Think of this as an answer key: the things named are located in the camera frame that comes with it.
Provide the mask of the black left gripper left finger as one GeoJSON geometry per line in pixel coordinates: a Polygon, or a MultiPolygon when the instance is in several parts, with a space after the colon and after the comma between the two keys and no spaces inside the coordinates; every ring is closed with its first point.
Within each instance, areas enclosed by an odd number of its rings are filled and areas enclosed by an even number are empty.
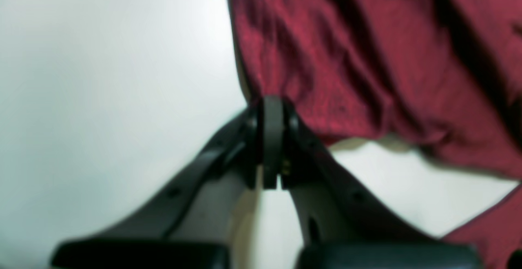
{"type": "Polygon", "coordinates": [[[220,128],[134,213],[57,246],[54,269],[232,269],[229,235],[242,194],[256,186],[259,106],[220,128]]]}

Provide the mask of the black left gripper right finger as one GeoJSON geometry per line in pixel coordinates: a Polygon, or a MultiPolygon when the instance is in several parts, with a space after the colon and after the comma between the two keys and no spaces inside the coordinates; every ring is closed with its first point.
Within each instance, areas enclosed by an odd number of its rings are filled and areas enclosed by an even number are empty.
{"type": "Polygon", "coordinates": [[[335,161],[293,106],[263,98],[263,187],[288,190],[304,248],[297,269],[481,269],[474,248],[407,224],[335,161]]]}

